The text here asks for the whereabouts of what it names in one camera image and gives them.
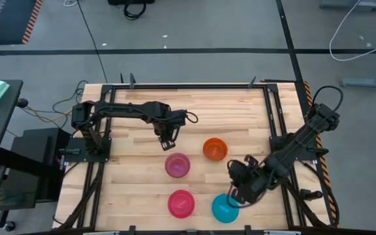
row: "orange bowl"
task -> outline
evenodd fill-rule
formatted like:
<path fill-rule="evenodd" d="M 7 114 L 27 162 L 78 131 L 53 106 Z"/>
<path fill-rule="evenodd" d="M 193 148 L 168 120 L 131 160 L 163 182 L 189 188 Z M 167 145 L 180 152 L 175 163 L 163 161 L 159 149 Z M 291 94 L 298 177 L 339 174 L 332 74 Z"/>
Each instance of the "orange bowl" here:
<path fill-rule="evenodd" d="M 208 159 L 220 161 L 227 155 L 227 145 L 219 138 L 211 138 L 204 143 L 202 152 Z"/>

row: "cable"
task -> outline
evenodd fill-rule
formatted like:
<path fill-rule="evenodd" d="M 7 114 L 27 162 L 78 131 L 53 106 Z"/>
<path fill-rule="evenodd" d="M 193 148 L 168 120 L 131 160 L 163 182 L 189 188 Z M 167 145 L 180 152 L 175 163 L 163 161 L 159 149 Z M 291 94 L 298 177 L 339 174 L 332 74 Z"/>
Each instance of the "cable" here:
<path fill-rule="evenodd" d="M 63 178 L 65 178 L 65 176 L 73 169 L 75 168 L 75 166 L 78 166 L 79 162 L 75 163 L 73 166 L 71 166 L 66 172 L 65 174 L 63 175 Z"/>
<path fill-rule="evenodd" d="M 42 117 L 42 116 L 37 116 L 37 115 L 34 115 L 34 114 L 30 114 L 27 110 L 25 110 L 24 108 L 22 108 L 21 110 L 23 110 L 25 113 L 27 113 L 28 115 L 31 115 L 33 117 L 37 117 L 37 118 L 41 118 L 41 119 L 46 119 L 48 120 L 49 122 L 53 123 L 54 125 L 56 125 L 57 128 L 61 129 L 61 127 L 54 121 L 48 119 L 47 117 Z"/>
<path fill-rule="evenodd" d="M 8 129 L 5 129 L 5 131 L 8 132 L 8 133 L 10 133 L 10 134 L 12 134 L 12 135 L 15 136 L 15 137 L 18 137 L 18 135 L 16 135 L 16 134 L 10 132 Z"/>
<path fill-rule="evenodd" d="M 327 190 L 327 193 L 329 194 L 329 196 L 332 198 L 333 200 L 333 205 L 336 209 L 336 218 L 334 220 L 334 223 L 333 223 L 333 227 L 337 227 L 339 225 L 339 206 L 337 204 L 337 201 L 336 201 L 336 198 L 334 197 L 333 195 L 333 192 L 332 192 L 332 189 L 326 184 L 326 182 L 320 177 L 320 175 L 317 173 L 317 171 L 311 167 L 309 164 L 303 162 L 303 161 L 300 161 L 305 167 L 307 167 L 310 171 L 312 171 L 317 177 L 318 179 L 320 180 L 320 182 L 324 185 L 324 188 L 326 188 Z"/>
<path fill-rule="evenodd" d="M 66 172 L 65 172 L 65 174 L 63 175 L 63 178 L 65 178 L 65 176 L 75 167 L 75 166 L 78 166 L 78 164 L 79 164 L 79 162 L 78 163 L 75 163 L 73 166 L 71 166 Z M 52 215 L 52 219 L 56 222 L 56 223 L 58 223 L 58 224 L 60 224 L 60 225 L 62 225 L 63 223 L 62 222 L 60 222 L 60 221 L 58 221 L 56 218 L 55 218 L 55 215 Z"/>
<path fill-rule="evenodd" d="M 4 200 L 7 200 L 7 199 L 10 199 L 10 198 L 13 198 L 13 197 L 16 197 L 16 196 L 20 196 L 20 195 L 27 195 L 27 194 L 31 194 L 31 193 L 36 193 L 35 191 L 34 192 L 28 192 L 28 193 L 18 193 L 17 195 L 13 195 L 13 196 L 8 196 L 6 198 L 3 198 L 0 200 L 0 202 L 4 201 Z"/>
<path fill-rule="evenodd" d="M 71 3 L 71 4 L 66 4 L 66 2 L 73 2 L 73 0 L 65 0 L 64 2 L 63 2 L 63 6 L 65 6 L 65 7 L 72 7 L 72 6 L 74 6 L 74 5 L 76 5 L 77 3 L 78 3 L 78 0 L 75 0 L 75 2 L 74 3 Z"/>
<path fill-rule="evenodd" d="M 83 92 L 84 92 L 84 89 L 83 89 L 83 88 L 79 88 L 79 87 L 80 87 L 81 84 L 84 83 L 84 82 L 85 82 L 86 84 L 89 83 L 87 80 L 81 80 L 81 81 L 79 81 L 79 82 L 78 82 L 78 85 L 76 85 L 76 88 L 75 88 L 75 90 L 74 90 L 74 93 L 72 94 L 72 96 L 70 96 L 70 98 L 68 98 L 68 99 L 64 99 L 64 100 L 61 100 L 61 101 L 58 101 L 58 102 L 54 103 L 54 104 L 52 105 L 52 110 L 53 110 L 53 111 L 35 110 L 34 108 L 32 108 L 32 107 L 30 107 L 30 106 L 25 107 L 23 110 L 24 110 L 24 111 L 28 110 L 28 111 L 33 112 L 35 115 L 30 114 L 29 112 L 27 112 L 27 113 L 28 113 L 29 115 L 32 115 L 32 116 L 35 116 L 35 117 L 39 118 L 42 122 L 45 122 L 45 123 L 49 123 L 49 122 L 54 123 L 54 121 L 59 120 L 59 119 L 65 117 L 65 121 L 63 122 L 62 126 L 59 126 L 58 124 L 56 124 L 56 126 L 58 126 L 60 129 L 62 129 L 62 128 L 66 125 L 66 123 L 67 123 L 67 121 L 68 121 L 68 116 L 69 116 L 70 113 L 72 112 L 72 109 L 67 110 L 66 112 L 60 112 L 59 110 L 56 110 L 55 107 L 56 107 L 56 105 L 61 104 L 62 102 L 70 101 L 70 100 L 73 99 L 73 98 L 75 98 L 76 103 L 79 103 L 78 98 L 81 97 L 82 94 L 83 94 Z M 57 117 L 55 117 L 55 118 L 53 118 L 53 119 L 49 119 L 49 118 L 47 118 L 47 117 L 43 117 L 43 116 L 41 116 L 41 115 L 39 114 L 39 112 L 45 112 L 45 113 L 56 113 L 56 114 L 61 114 L 61 115 L 60 115 L 60 116 L 57 116 Z"/>
<path fill-rule="evenodd" d="M 131 3 L 133 3 L 134 0 L 129 0 L 126 2 L 126 4 L 124 5 L 124 16 L 126 17 L 126 19 L 128 20 L 137 20 L 139 19 L 139 17 L 141 17 L 144 12 L 146 11 L 146 3 L 143 3 L 143 9 L 138 13 L 138 14 L 133 14 L 133 13 L 130 13 L 127 9 L 128 7 L 130 6 Z"/>
<path fill-rule="evenodd" d="M 188 111 L 187 111 L 187 114 L 191 114 L 191 115 L 194 116 L 195 119 L 196 119 L 196 121 L 193 121 L 193 120 L 191 120 L 191 119 L 187 116 L 188 121 L 190 121 L 191 123 L 197 123 L 197 122 L 198 122 L 198 116 L 195 115 L 193 112 L 188 112 Z"/>
<path fill-rule="evenodd" d="M 63 225 L 63 223 L 62 223 L 61 221 L 58 221 L 58 220 L 55 218 L 55 215 L 52 215 L 52 219 L 53 219 L 56 223 L 58 223 L 58 224 L 60 224 L 60 225 Z"/>
<path fill-rule="evenodd" d="M 34 114 L 35 114 L 35 115 L 36 115 L 41 121 L 46 122 L 46 123 L 49 123 L 49 122 L 50 122 L 50 121 L 48 121 L 47 119 L 42 119 L 42 117 L 39 115 L 39 111 L 33 109 L 33 108 L 30 107 L 30 106 L 27 106 L 27 107 L 25 107 L 24 109 L 25 109 L 25 110 L 28 110 L 28 111 L 32 111 L 32 112 L 33 112 L 33 113 L 34 113 Z M 65 116 L 69 116 L 71 112 L 72 112 L 72 109 L 67 110 L 65 113 L 62 113 L 62 115 L 60 115 L 60 116 L 58 116 L 58 117 L 55 117 L 55 118 L 51 119 L 51 121 L 56 121 L 56 120 L 58 120 L 58 119 L 60 119 L 60 118 L 63 118 L 63 117 L 65 117 Z"/>
<path fill-rule="evenodd" d="M 31 107 L 30 106 L 26 106 L 25 109 L 31 111 Z M 36 111 L 38 113 L 39 112 L 44 112 L 44 113 L 50 113 L 50 114 L 58 114 L 59 113 L 59 112 L 54 112 L 54 111 L 45 111 L 45 110 L 36 110 L 36 109 L 34 109 L 34 111 Z"/>
<path fill-rule="evenodd" d="M 313 101 L 312 101 L 311 105 L 314 106 L 314 102 L 315 102 L 315 100 L 317 98 L 317 95 L 319 94 L 319 92 L 321 90 L 326 89 L 326 88 L 335 89 L 336 91 L 338 91 L 340 93 L 340 100 L 339 100 L 337 106 L 333 109 L 333 112 L 336 112 L 339 109 L 339 107 L 342 105 L 342 102 L 343 102 L 343 91 L 340 88 L 336 87 L 336 86 L 322 86 L 322 87 L 320 87 L 316 91 L 316 94 L 314 94 Z"/>
<path fill-rule="evenodd" d="M 99 56 L 97 45 L 95 44 L 95 40 L 94 40 L 94 37 L 92 36 L 91 30 L 89 30 L 89 26 L 88 26 L 88 23 L 86 22 L 84 12 L 82 11 L 82 8 L 81 8 L 81 4 L 79 3 L 79 1 L 76 1 L 76 2 L 78 3 L 78 7 L 79 7 L 79 10 L 81 11 L 82 18 L 84 19 L 86 28 L 88 29 L 89 36 L 91 36 L 92 43 L 94 44 L 95 51 L 97 52 L 97 56 L 98 56 L 98 59 L 99 59 L 99 63 L 101 65 L 102 73 L 104 74 L 105 83 L 108 83 L 107 75 L 105 75 L 104 65 L 102 65 L 102 61 L 101 61 L 101 57 Z"/>
<path fill-rule="evenodd" d="M 317 98 L 317 95 L 319 94 L 319 92 L 322 91 L 323 89 L 326 89 L 326 88 L 332 88 L 332 89 L 335 89 L 335 90 L 339 91 L 339 93 L 340 93 L 340 100 L 339 100 L 337 106 L 333 109 L 332 115 L 330 115 L 330 116 L 328 116 L 328 117 L 325 117 L 325 118 L 323 119 L 323 121 L 321 121 L 320 123 L 323 123 L 323 122 L 324 122 L 325 120 L 327 120 L 328 118 L 331 118 L 331 117 L 333 116 L 333 113 L 334 113 L 337 109 L 339 109 L 339 107 L 341 106 L 341 103 L 343 102 L 343 92 L 342 92 L 342 90 L 341 90 L 340 88 L 335 87 L 335 86 L 322 86 L 322 87 L 320 87 L 320 88 L 316 91 L 316 94 L 314 95 L 314 98 L 313 98 L 312 106 L 314 106 L 315 99 Z M 279 161 L 279 162 L 282 162 L 282 161 L 283 161 L 286 157 L 288 157 L 288 156 L 289 156 L 289 152 L 287 152 L 287 153 L 285 154 L 285 156 L 284 156 L 282 159 L 278 160 L 278 161 Z M 265 160 L 266 160 L 268 157 L 269 157 L 269 156 L 266 156 L 265 159 L 264 159 L 263 161 L 261 161 L 261 162 L 258 164 L 257 167 L 260 167 L 260 166 L 265 162 Z M 228 168 L 228 169 L 230 168 L 230 163 L 233 162 L 233 161 L 237 161 L 237 160 L 229 160 L 229 161 L 227 162 L 227 168 Z M 273 173 L 274 173 L 274 170 L 272 170 L 271 173 L 270 173 L 270 177 L 269 177 L 269 180 L 268 180 L 268 183 L 267 183 L 267 185 L 266 185 L 266 187 L 265 187 L 264 192 L 261 193 L 261 194 L 259 195 L 259 197 L 257 198 L 257 200 L 254 201 L 254 203 L 251 203 L 251 204 L 248 204 L 248 205 L 244 205 L 244 206 L 235 206 L 235 205 L 230 204 L 230 202 L 229 202 L 229 195 L 230 195 L 230 192 L 231 192 L 232 187 L 233 187 L 233 184 L 231 183 L 231 184 L 230 184 L 230 189 L 228 190 L 228 194 L 227 194 L 227 204 L 228 204 L 229 206 L 233 207 L 233 208 L 246 208 L 246 207 L 250 207 L 250 206 L 256 204 L 256 203 L 262 198 L 262 196 L 266 193 L 266 190 L 267 190 L 268 186 L 270 185 L 270 182 L 271 182 L 271 179 L 272 179 L 272 175 L 273 175 Z"/>
<path fill-rule="evenodd" d="M 78 85 L 76 85 L 75 91 L 73 92 L 72 96 L 70 96 L 68 99 L 64 99 L 64 100 L 58 101 L 58 102 L 56 102 L 56 103 L 54 103 L 54 104 L 52 105 L 52 110 L 53 110 L 54 112 L 57 112 L 57 113 L 59 113 L 59 114 L 63 114 L 63 115 L 66 117 L 66 120 L 63 122 L 61 128 L 63 128 L 63 127 L 66 125 L 66 123 L 67 123 L 67 121 L 68 121 L 67 114 L 70 113 L 70 112 L 72 112 L 72 109 L 70 109 L 70 110 L 66 111 L 65 113 L 63 113 L 63 112 L 60 112 L 59 110 L 56 110 L 55 107 L 56 107 L 56 105 L 58 105 L 58 104 L 61 104 L 61 103 L 63 103 L 63 102 L 70 101 L 71 99 L 73 99 L 73 97 L 75 97 L 75 101 L 76 101 L 76 103 L 79 103 L 79 101 L 78 101 L 78 97 L 79 97 L 79 96 L 82 96 L 82 94 L 83 94 L 83 92 L 84 92 L 84 89 L 83 89 L 83 88 L 79 88 L 79 87 L 80 87 L 80 85 L 81 85 L 82 83 L 84 83 L 84 82 L 85 82 L 86 84 L 89 83 L 87 80 L 80 80 L 80 81 L 78 82 Z"/>
<path fill-rule="evenodd" d="M 97 110 L 97 112 L 100 112 L 101 110 L 105 110 L 105 109 L 109 109 L 109 110 L 112 110 L 112 109 L 129 109 L 129 107 L 113 107 L 113 106 L 105 106 L 105 107 L 102 107 L 100 109 Z M 169 120 L 172 120 L 172 119 L 175 119 L 175 118 L 178 118 L 178 116 L 174 116 L 174 117 L 167 117 L 167 118 L 158 118 L 158 117 L 153 117 L 152 115 L 146 113 L 146 112 L 143 112 L 141 111 L 140 109 L 138 108 L 134 108 L 134 107 L 131 107 L 132 110 L 135 110 L 143 115 L 145 115 L 146 117 L 149 117 L 155 121 L 169 121 Z M 196 121 L 193 121 L 191 120 L 190 118 L 188 118 L 188 116 L 186 116 L 185 118 L 188 119 L 188 121 L 190 121 L 191 123 L 197 123 L 198 122 L 198 116 L 195 115 L 194 113 L 192 112 L 186 112 L 187 114 L 192 114 L 194 115 L 194 117 L 196 117 Z M 82 127 L 84 125 L 86 125 L 87 123 L 91 122 L 91 118 L 87 119 L 86 121 L 84 121 L 83 123 L 79 124 L 79 127 Z"/>
<path fill-rule="evenodd" d="M 333 34 L 333 37 L 332 39 L 330 40 L 330 43 L 329 43 L 329 51 L 330 51 L 330 55 L 333 57 L 333 59 L 337 60 L 337 61 L 351 61 L 353 59 L 356 59 L 356 58 L 359 58 L 359 57 L 362 57 L 362 56 L 365 56 L 365 55 L 368 55 L 368 54 L 371 54 L 373 52 L 376 52 L 376 49 L 373 49 L 369 52 L 366 52 L 364 54 L 360 54 L 360 55 L 357 55 L 355 57 L 351 57 L 351 58 L 347 58 L 347 59 L 338 59 L 336 57 L 334 57 L 333 55 L 333 52 L 332 52 L 332 42 L 333 40 L 336 38 L 336 35 L 337 35 L 337 32 L 339 32 L 340 28 L 342 27 L 342 24 L 343 22 L 346 20 L 346 18 L 349 16 L 349 14 L 353 11 L 353 9 L 355 9 L 355 7 L 360 3 L 361 0 L 358 0 L 356 2 L 356 4 L 353 6 L 353 8 L 346 14 L 346 16 L 343 18 L 342 22 L 340 22 L 339 26 L 337 27 L 336 29 L 336 32 Z"/>

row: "blue bowl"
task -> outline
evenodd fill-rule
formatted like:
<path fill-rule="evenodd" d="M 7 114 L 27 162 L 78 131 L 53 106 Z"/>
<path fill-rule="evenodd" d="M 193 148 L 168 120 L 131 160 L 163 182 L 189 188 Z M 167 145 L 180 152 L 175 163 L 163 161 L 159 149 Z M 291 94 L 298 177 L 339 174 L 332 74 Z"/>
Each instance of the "blue bowl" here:
<path fill-rule="evenodd" d="M 228 202 L 233 206 L 238 206 L 238 203 L 231 197 Z M 227 194 L 215 197 L 211 210 L 214 217 L 222 223 L 231 223 L 239 216 L 239 208 L 233 208 L 227 204 Z"/>

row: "wire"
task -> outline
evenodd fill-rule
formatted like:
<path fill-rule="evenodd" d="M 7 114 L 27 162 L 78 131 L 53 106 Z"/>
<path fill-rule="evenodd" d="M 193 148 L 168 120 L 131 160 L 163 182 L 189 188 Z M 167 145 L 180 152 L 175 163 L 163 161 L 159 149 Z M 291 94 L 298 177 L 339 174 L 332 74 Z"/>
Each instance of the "wire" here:
<path fill-rule="evenodd" d="M 336 91 L 338 91 L 340 93 L 340 100 L 339 100 L 337 106 L 333 109 L 333 112 L 336 112 L 339 109 L 339 107 L 342 105 L 342 102 L 343 102 L 343 91 L 340 88 L 336 87 L 336 86 L 322 86 L 322 87 L 320 87 L 316 91 L 316 94 L 314 94 L 313 102 L 311 103 L 311 105 L 314 106 L 314 102 L 315 102 L 315 100 L 317 98 L 317 95 L 319 94 L 320 91 L 322 91 L 323 89 L 326 89 L 326 88 L 335 89 Z"/>
<path fill-rule="evenodd" d="M 84 82 L 85 82 L 86 84 L 89 83 L 87 80 L 80 80 L 80 81 L 78 82 L 78 85 L 76 85 L 75 91 L 73 92 L 73 94 L 72 94 L 68 99 L 64 99 L 64 100 L 58 101 L 58 102 L 56 102 L 56 103 L 54 103 L 54 104 L 52 105 L 52 110 L 53 110 L 54 112 L 57 112 L 57 113 L 59 113 L 59 114 L 63 114 L 63 115 L 66 117 L 66 119 L 65 119 L 65 121 L 63 122 L 61 128 L 63 128 L 63 127 L 66 125 L 66 123 L 67 123 L 67 121 L 68 121 L 67 114 L 70 113 L 70 112 L 72 112 L 72 109 L 70 109 L 70 110 L 66 111 L 65 113 L 63 113 L 63 112 L 60 112 L 59 110 L 56 110 L 55 108 L 56 108 L 56 106 L 57 106 L 58 104 L 61 104 L 61 103 L 63 103 L 63 102 L 70 101 L 70 100 L 72 100 L 74 97 L 75 97 L 75 101 L 76 101 L 76 103 L 79 103 L 79 101 L 78 101 L 78 97 L 79 97 L 79 96 L 82 96 L 82 94 L 84 93 L 84 89 L 83 89 L 83 88 L 79 88 L 79 87 L 80 87 L 80 85 L 81 85 L 82 83 L 84 83 Z"/>
<path fill-rule="evenodd" d="M 65 6 L 65 7 L 72 7 L 72 6 L 74 6 L 74 5 L 76 5 L 78 3 L 78 0 L 75 0 L 75 2 L 71 3 L 71 4 L 66 4 L 66 2 L 73 2 L 73 0 L 65 0 L 63 2 L 63 6 Z"/>
<path fill-rule="evenodd" d="M 25 109 L 31 111 L 31 107 L 30 106 L 26 106 Z M 50 114 L 58 114 L 59 113 L 59 112 L 54 112 L 54 111 L 45 111 L 45 110 L 36 110 L 36 109 L 34 109 L 34 111 L 36 111 L 38 113 L 39 112 L 44 112 L 44 113 L 50 113 Z"/>
<path fill-rule="evenodd" d="M 63 178 L 65 178 L 65 176 L 73 169 L 75 168 L 75 166 L 78 166 L 79 162 L 75 163 L 73 166 L 71 166 L 66 172 L 65 174 L 63 175 Z"/>
<path fill-rule="evenodd" d="M 82 14 L 82 18 L 84 19 L 86 28 L 88 29 L 89 36 L 91 36 L 92 43 L 94 44 L 95 51 L 97 52 L 97 56 L 98 56 L 98 59 L 99 59 L 99 63 L 101 65 L 102 73 L 104 74 L 105 83 L 108 83 L 107 75 L 105 75 L 104 65 L 102 64 L 101 57 L 99 56 L 98 48 L 97 48 L 97 45 L 95 44 L 94 37 L 92 36 L 91 30 L 89 30 L 89 26 L 88 26 L 88 23 L 86 22 L 84 12 L 82 11 L 82 8 L 81 8 L 81 4 L 79 3 L 79 1 L 76 1 L 76 2 L 78 3 L 78 7 L 79 7 L 79 10 Z"/>
<path fill-rule="evenodd" d="M 334 223 L 333 223 L 333 227 L 337 227 L 339 225 L 339 206 L 337 204 L 337 201 L 336 201 L 336 198 L 334 197 L 333 195 L 333 192 L 332 192 L 332 189 L 326 184 L 326 182 L 320 177 L 320 175 L 317 173 L 317 171 L 311 167 L 309 164 L 303 162 L 303 161 L 300 161 L 305 167 L 307 167 L 310 171 L 312 171 L 319 179 L 319 181 L 324 185 L 324 188 L 326 188 L 327 190 L 327 193 L 329 194 L 329 196 L 332 198 L 333 200 L 333 205 L 334 207 L 336 208 L 336 218 L 334 220 Z"/>
<path fill-rule="evenodd" d="M 66 172 L 65 172 L 65 174 L 63 175 L 63 178 L 65 178 L 65 176 L 73 169 L 73 168 L 75 168 L 75 166 L 78 166 L 78 164 L 79 164 L 79 162 L 78 163 L 75 163 L 73 166 L 71 166 Z M 55 215 L 52 215 L 52 219 L 56 222 L 56 223 L 58 223 L 58 224 L 60 224 L 60 225 L 62 225 L 63 223 L 62 222 L 60 222 L 60 221 L 58 221 L 56 218 L 55 218 Z"/>
<path fill-rule="evenodd" d="M 25 107 L 24 109 L 25 109 L 25 110 L 28 110 L 28 111 L 32 111 L 32 112 L 33 112 L 33 113 L 34 113 L 34 114 L 35 114 L 35 115 L 36 115 L 41 121 L 46 122 L 46 123 L 50 122 L 50 121 L 48 121 L 47 119 L 42 119 L 42 117 L 39 115 L 39 111 L 33 109 L 33 108 L 30 107 L 30 106 L 27 106 L 27 107 Z M 69 116 L 71 112 L 72 112 L 72 109 L 67 110 L 65 113 L 62 113 L 62 115 L 60 115 L 60 116 L 58 116 L 58 117 L 55 117 L 55 118 L 51 119 L 51 121 L 56 121 L 56 120 L 58 120 L 58 119 L 60 119 L 60 118 L 63 118 L 63 117 L 65 117 L 65 116 Z"/>
<path fill-rule="evenodd" d="M 139 17 L 141 17 L 144 12 L 146 11 L 146 3 L 143 3 L 143 9 L 138 13 L 138 14 L 133 14 L 133 13 L 130 13 L 127 9 L 128 7 L 130 6 L 130 4 L 132 4 L 134 2 L 134 0 L 129 0 L 126 2 L 126 4 L 124 5 L 124 16 L 126 17 L 126 19 L 128 20 L 137 20 L 139 19 Z"/>
<path fill-rule="evenodd" d="M 198 122 L 198 116 L 195 115 L 193 112 L 188 112 L 188 111 L 187 111 L 187 114 L 191 114 L 191 115 L 194 116 L 195 119 L 196 119 L 196 121 L 193 121 L 193 120 L 191 120 L 191 119 L 187 116 L 188 121 L 190 121 L 191 123 L 197 123 L 197 122 Z"/>
<path fill-rule="evenodd" d="M 61 129 L 61 127 L 54 121 L 48 119 L 47 117 L 42 117 L 42 116 L 38 116 L 38 115 L 34 115 L 34 114 L 30 114 L 27 110 L 25 110 L 24 108 L 22 108 L 21 110 L 23 110 L 25 113 L 27 113 L 28 115 L 31 115 L 33 117 L 37 117 L 37 118 L 41 118 L 41 119 L 45 119 L 51 123 L 53 123 L 54 125 L 56 125 L 57 128 Z"/>
<path fill-rule="evenodd" d="M 28 193 L 18 193 L 17 195 L 13 195 L 13 196 L 8 196 L 6 198 L 3 198 L 0 200 L 0 202 L 4 201 L 4 200 L 7 200 L 7 199 L 10 199 L 10 198 L 14 198 L 16 196 L 20 196 L 20 195 L 27 195 L 27 194 L 31 194 L 31 193 L 36 193 L 35 191 L 34 192 L 28 192 Z"/>
<path fill-rule="evenodd" d="M 72 109 L 67 110 L 66 112 L 60 112 L 59 110 L 56 110 L 56 106 L 57 106 L 58 104 L 61 104 L 62 102 L 70 101 L 70 100 L 72 100 L 73 98 L 75 98 L 76 103 L 79 103 L 78 98 L 81 97 L 82 94 L 83 94 L 83 92 L 84 92 L 84 89 L 83 89 L 83 88 L 80 88 L 80 86 L 81 86 L 82 83 L 86 83 L 86 84 L 88 84 L 89 82 L 88 82 L 87 80 L 81 80 L 81 81 L 79 81 L 78 84 L 76 85 L 76 88 L 75 88 L 75 90 L 74 90 L 74 93 L 72 94 L 72 96 L 70 96 L 70 98 L 68 98 L 68 99 L 64 99 L 64 100 L 61 100 L 61 101 L 58 101 L 58 102 L 56 102 L 56 103 L 54 103 L 54 104 L 52 105 L 52 110 L 53 110 L 53 111 L 35 110 L 34 108 L 32 108 L 32 107 L 30 107 L 30 106 L 25 107 L 23 110 L 24 110 L 24 111 L 28 110 L 28 111 L 30 111 L 30 112 L 33 112 L 34 115 L 33 115 L 33 114 L 30 114 L 29 112 L 27 112 L 27 113 L 28 113 L 29 115 L 32 115 L 32 116 L 35 116 L 35 117 L 39 118 L 42 122 L 45 122 L 45 123 L 49 123 L 49 122 L 54 123 L 54 121 L 57 121 L 57 120 L 59 120 L 59 119 L 65 117 L 65 121 L 63 122 L 63 124 L 62 124 L 61 126 L 59 126 L 58 124 L 55 123 L 57 127 L 59 127 L 60 129 L 62 129 L 62 128 L 66 125 L 66 123 L 68 122 L 68 116 L 69 116 L 70 113 L 72 112 Z M 43 116 L 41 116 L 41 115 L 39 114 L 39 112 L 55 113 L 55 114 L 61 114 L 61 115 L 60 115 L 60 116 L 57 116 L 57 117 L 55 117 L 55 118 L 53 118 L 53 119 L 49 119 L 49 118 L 47 118 L 47 117 L 43 117 Z"/>
<path fill-rule="evenodd" d="M 12 134 L 12 135 L 15 136 L 15 137 L 18 137 L 18 135 L 16 135 L 16 134 L 10 132 L 8 129 L 5 129 L 5 131 L 8 132 L 8 133 L 10 133 L 10 134 Z"/>
<path fill-rule="evenodd" d="M 361 0 L 358 0 L 355 5 L 353 6 L 353 8 L 346 14 L 346 16 L 343 18 L 342 22 L 340 22 L 339 26 L 337 27 L 336 29 L 336 32 L 334 33 L 332 39 L 330 40 L 330 43 L 329 43 L 329 51 L 330 51 L 330 55 L 333 57 L 333 59 L 337 60 L 337 61 L 351 61 L 353 59 L 356 59 L 356 58 L 359 58 L 359 57 L 362 57 L 362 56 L 365 56 L 365 55 L 368 55 L 368 54 L 371 54 L 373 52 L 376 52 L 376 49 L 373 49 L 369 52 L 366 52 L 364 54 L 360 54 L 360 55 L 357 55 L 357 56 L 354 56 L 354 57 L 351 57 L 351 58 L 347 58 L 347 59 L 338 59 L 336 57 L 334 57 L 333 55 L 333 52 L 332 52 L 332 42 L 333 40 L 336 38 L 336 35 L 337 35 L 337 32 L 339 32 L 340 28 L 342 27 L 342 24 L 343 22 L 346 20 L 346 18 L 349 16 L 349 14 L 353 11 L 353 9 L 355 9 L 355 7 L 360 3 Z"/>
<path fill-rule="evenodd" d="M 63 223 L 62 223 L 61 221 L 58 221 L 58 220 L 55 218 L 55 215 L 52 215 L 52 219 L 53 219 L 56 223 L 58 223 L 58 224 L 60 224 L 60 225 L 63 225 Z"/>
<path fill-rule="evenodd" d="M 143 111 L 141 111 L 141 110 L 138 109 L 138 108 L 134 108 L 134 107 L 132 107 L 132 106 L 130 106 L 130 107 L 105 106 L 105 107 L 102 107 L 102 108 L 98 109 L 96 112 L 100 112 L 101 110 L 105 110 L 105 109 L 109 109 L 109 110 L 111 110 L 111 109 L 129 109 L 129 108 L 131 108 L 132 110 L 135 110 L 135 111 L 137 111 L 137 112 L 139 112 L 139 113 L 141 113 L 141 114 L 143 114 L 143 115 L 145 115 L 145 116 L 147 116 L 147 117 L 149 117 L 149 118 L 151 118 L 151 119 L 153 119 L 153 120 L 155 120 L 155 121 L 169 121 L 169 120 L 172 120 L 172 119 L 178 118 L 178 116 L 167 117 L 167 118 L 153 117 L 152 115 L 150 115 L 150 114 L 148 114 L 148 113 L 146 113 L 146 112 L 143 112 Z M 197 116 L 197 115 L 195 115 L 195 114 L 192 113 L 192 112 L 186 112 L 186 113 L 187 113 L 187 114 L 192 114 L 192 115 L 194 115 L 194 117 L 196 117 L 196 121 L 194 122 L 193 120 L 191 120 L 190 118 L 188 118 L 188 117 L 186 116 L 185 118 L 187 118 L 188 121 L 190 121 L 191 123 L 197 123 L 197 122 L 198 122 L 198 116 Z M 84 121 L 83 123 L 79 124 L 79 126 L 82 127 L 82 126 L 86 125 L 86 124 L 89 123 L 89 122 L 91 122 L 91 118 L 89 118 L 89 119 L 87 119 L 86 121 Z"/>

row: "black stand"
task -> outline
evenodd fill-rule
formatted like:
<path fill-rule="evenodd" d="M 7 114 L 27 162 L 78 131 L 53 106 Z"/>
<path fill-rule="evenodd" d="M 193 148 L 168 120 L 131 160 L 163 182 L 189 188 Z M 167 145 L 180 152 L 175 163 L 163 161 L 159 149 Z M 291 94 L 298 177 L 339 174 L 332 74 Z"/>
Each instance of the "black stand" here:
<path fill-rule="evenodd" d="M 0 148 L 0 165 L 39 177 L 60 178 L 60 169 L 23 157 L 13 151 Z"/>

